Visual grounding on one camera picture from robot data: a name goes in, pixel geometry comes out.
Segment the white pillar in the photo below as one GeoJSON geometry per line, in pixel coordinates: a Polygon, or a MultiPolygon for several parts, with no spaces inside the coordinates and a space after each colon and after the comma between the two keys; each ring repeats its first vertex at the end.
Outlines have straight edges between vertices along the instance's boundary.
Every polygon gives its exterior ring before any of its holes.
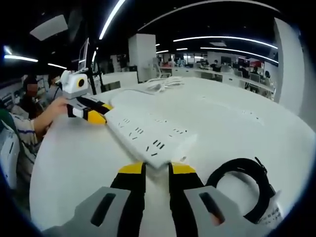
{"type": "Polygon", "coordinates": [[[299,115],[303,103],[305,69],[298,34],[286,22],[275,18],[279,78],[275,101],[299,115]]]}
{"type": "Polygon", "coordinates": [[[156,36],[136,34],[128,39],[129,65],[137,66],[138,80],[147,81],[151,78],[153,58],[156,57],[156,36]]]}

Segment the person's arm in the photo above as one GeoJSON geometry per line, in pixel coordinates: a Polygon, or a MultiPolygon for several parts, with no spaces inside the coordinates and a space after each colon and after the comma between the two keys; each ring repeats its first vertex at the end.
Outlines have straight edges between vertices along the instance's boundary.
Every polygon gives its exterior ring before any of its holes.
{"type": "Polygon", "coordinates": [[[66,113],[67,100],[63,97],[54,100],[41,115],[34,119],[34,131],[37,138],[41,140],[46,133],[46,128],[53,120],[59,115],[66,113]]]}

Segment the office desk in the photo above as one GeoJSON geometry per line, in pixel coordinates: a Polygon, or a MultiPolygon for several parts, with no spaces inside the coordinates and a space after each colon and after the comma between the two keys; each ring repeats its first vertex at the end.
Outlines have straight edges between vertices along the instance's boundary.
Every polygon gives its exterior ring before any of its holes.
{"type": "MultiPolygon", "coordinates": [[[[315,133],[284,107],[247,90],[216,81],[183,78],[184,86],[157,95],[122,89],[95,97],[153,110],[163,118],[196,131],[197,142],[184,163],[194,167],[203,182],[221,164],[234,158],[258,157],[287,213],[305,188],[314,162],[315,133]]],[[[107,126],[79,118],[59,117],[46,134],[33,168],[30,187],[31,218],[45,230],[69,221],[75,207],[117,171],[135,159],[107,126]]],[[[242,213],[257,196],[249,186],[225,175],[218,189],[236,201],[242,213]]],[[[146,178],[141,237],[175,237],[169,208],[168,179],[146,178]]]]}
{"type": "Polygon", "coordinates": [[[164,70],[164,71],[168,71],[171,72],[173,76],[183,76],[183,77],[197,77],[197,78],[201,78],[201,74],[202,73],[208,73],[208,74],[213,74],[213,75],[220,75],[223,77],[223,83],[225,84],[229,84],[232,86],[236,86],[236,87],[241,87],[244,88],[244,83],[240,83],[245,82],[245,83],[249,83],[251,85],[255,85],[259,88],[262,88],[264,90],[267,90],[269,92],[274,92],[274,89],[263,85],[259,82],[255,82],[252,81],[250,79],[246,79],[246,78],[242,78],[242,77],[238,77],[235,74],[232,73],[222,73],[222,72],[215,72],[212,70],[203,70],[203,69],[197,69],[197,68],[171,68],[171,67],[160,67],[160,69],[164,70]]]}

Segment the coiled black cable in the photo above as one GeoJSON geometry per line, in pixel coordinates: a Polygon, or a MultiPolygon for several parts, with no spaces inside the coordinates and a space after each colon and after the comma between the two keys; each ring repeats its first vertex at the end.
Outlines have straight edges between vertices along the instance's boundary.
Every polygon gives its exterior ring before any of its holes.
{"type": "Polygon", "coordinates": [[[270,198],[275,195],[275,191],[267,178],[266,168],[260,163],[258,158],[255,157],[255,159],[258,163],[247,158],[237,158],[224,163],[209,176],[206,186],[213,186],[216,188],[220,179],[230,171],[242,172],[249,175],[256,181],[260,193],[257,204],[244,216],[244,218],[257,224],[266,212],[270,198]]]}

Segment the power strip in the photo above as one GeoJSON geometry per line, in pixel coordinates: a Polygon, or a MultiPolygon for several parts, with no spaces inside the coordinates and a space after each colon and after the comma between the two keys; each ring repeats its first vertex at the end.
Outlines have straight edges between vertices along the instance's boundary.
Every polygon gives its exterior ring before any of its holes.
{"type": "Polygon", "coordinates": [[[197,135],[171,121],[125,106],[106,113],[108,126],[136,159],[160,169],[180,161],[194,145],[197,135]]]}

